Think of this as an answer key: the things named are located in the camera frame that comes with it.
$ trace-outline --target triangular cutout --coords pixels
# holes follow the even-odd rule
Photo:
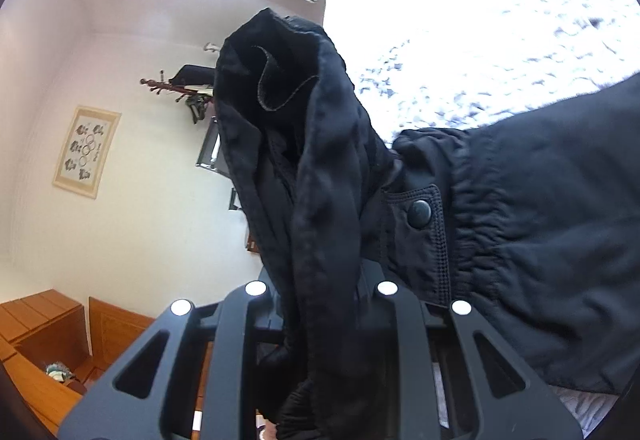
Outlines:
[[[148,397],[168,340],[169,333],[167,331],[154,335],[118,375],[115,380],[116,390],[138,398]]]
[[[498,353],[498,350],[484,335],[476,332],[474,341],[482,359],[482,366],[489,381],[491,393],[495,398],[502,398],[525,389],[524,380],[518,372]]]

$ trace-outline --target white circular marker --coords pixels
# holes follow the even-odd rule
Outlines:
[[[451,303],[451,309],[458,315],[471,314],[471,305],[466,301],[462,301],[462,299],[458,299]]]
[[[189,303],[186,299],[178,299],[178,301],[174,301],[171,305],[171,312],[176,315],[185,315],[191,311],[191,303]]]
[[[378,292],[382,295],[393,295],[398,291],[398,285],[392,281],[383,281],[378,284]]]
[[[244,291],[247,292],[248,295],[262,295],[267,292],[267,286],[261,281],[252,281],[246,284]]]

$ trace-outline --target white wall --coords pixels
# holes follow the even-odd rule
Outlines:
[[[99,33],[158,38],[204,46],[224,39],[270,6],[283,15],[322,22],[324,1],[304,0],[84,0]]]
[[[244,215],[227,209],[230,181],[194,166],[206,123],[194,126],[176,95],[139,84],[185,63],[211,65],[212,55],[119,35],[95,35],[73,54],[23,152],[20,269],[78,301],[91,295],[151,316],[176,298],[214,302],[255,279]],[[78,104],[122,113],[95,200],[52,185]]]
[[[6,0],[0,8],[0,265],[7,268],[16,171],[34,117],[50,82],[87,33],[79,0]],[[7,290],[10,278],[2,283]]]

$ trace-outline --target framed poster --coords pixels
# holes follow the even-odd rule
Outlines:
[[[95,198],[120,114],[78,106],[60,152],[53,185]]]

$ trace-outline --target black snap button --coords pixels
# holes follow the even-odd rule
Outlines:
[[[425,200],[416,200],[409,207],[406,220],[414,229],[424,229],[431,220],[431,206]]]

